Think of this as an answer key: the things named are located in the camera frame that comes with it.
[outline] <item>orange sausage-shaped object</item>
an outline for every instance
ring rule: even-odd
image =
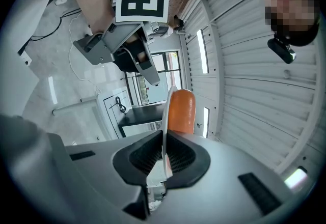
[[[169,107],[168,130],[194,134],[196,100],[185,89],[174,92]]]

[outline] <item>gray tiled floor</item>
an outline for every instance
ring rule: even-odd
[[[78,8],[75,0],[69,0],[64,5],[47,6],[34,35],[46,35],[53,31],[59,17],[67,11]],[[57,133],[65,145],[85,144],[104,141],[94,113],[91,108],[63,115],[52,115],[54,108],[79,102],[80,98],[95,95],[96,87],[88,81],[79,80],[72,72],[68,54],[71,47],[68,25],[77,15],[64,18],[58,31],[40,41],[30,42],[26,47],[31,57],[30,69],[40,79],[23,112],[23,117],[35,122],[48,132]],[[81,14],[70,26],[72,41],[90,34],[87,22]],[[91,65],[79,51],[73,47],[71,51],[72,66],[80,78],[86,78],[97,84],[101,91],[109,91],[125,86],[123,72],[113,63]],[[50,78],[53,78],[55,96],[58,103],[54,104],[50,92]]]

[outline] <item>black cable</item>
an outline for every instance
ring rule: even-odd
[[[121,104],[121,100],[119,96],[116,97],[116,103],[119,106],[120,112],[125,113],[127,108],[123,104]]]
[[[59,25],[56,27],[56,29],[55,29],[54,31],[52,31],[51,33],[49,33],[49,34],[47,34],[47,35],[45,35],[45,36],[32,36],[32,37],[36,37],[36,38],[39,38],[39,39],[32,39],[32,38],[31,38],[30,41],[39,41],[39,40],[41,40],[41,39],[45,39],[45,38],[47,38],[47,37],[53,35],[53,34],[54,34],[58,29],[59,29],[59,27],[60,27],[60,25],[61,25],[61,23],[62,23],[62,19],[63,19],[63,18],[66,18],[66,17],[72,16],[72,15],[78,14],[78,13],[80,13],[80,12],[82,12],[82,11],[81,11],[80,8],[78,8],[78,9],[75,9],[75,10],[72,10],[72,11],[69,11],[69,12],[65,13],[64,15],[62,15],[62,16],[60,17]]]

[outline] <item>white table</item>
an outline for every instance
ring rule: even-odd
[[[108,139],[118,139],[123,137],[119,130],[118,123],[124,117],[124,113],[120,112],[119,105],[116,103],[116,97],[120,97],[121,104],[127,108],[125,112],[127,113],[128,110],[131,109],[127,87],[81,99],[79,103],[55,109],[52,113],[56,116],[61,113],[76,111],[76,109],[95,106],[98,111],[98,116],[95,115],[95,117],[104,136]]]

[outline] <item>white cable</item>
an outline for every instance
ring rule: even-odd
[[[70,68],[72,70],[72,72],[75,74],[75,76],[80,80],[80,81],[88,81],[89,83],[91,83],[92,85],[94,85],[96,87],[96,91],[95,91],[95,95],[97,95],[97,91],[98,92],[101,92],[100,88],[98,88],[98,86],[96,84],[94,84],[93,82],[91,82],[89,79],[86,79],[86,78],[80,78],[76,72],[73,70],[72,68],[72,65],[71,65],[71,50],[73,48],[73,43],[72,43],[72,34],[71,34],[71,31],[70,31],[70,25],[72,24],[72,22],[75,20],[75,19],[78,19],[78,17],[80,16],[81,13],[78,14],[77,17],[73,18],[71,21],[70,21],[70,24],[68,26],[68,30],[69,30],[69,33],[70,33],[70,43],[71,43],[71,47],[70,47],[70,50],[69,50],[69,64],[70,64]]]

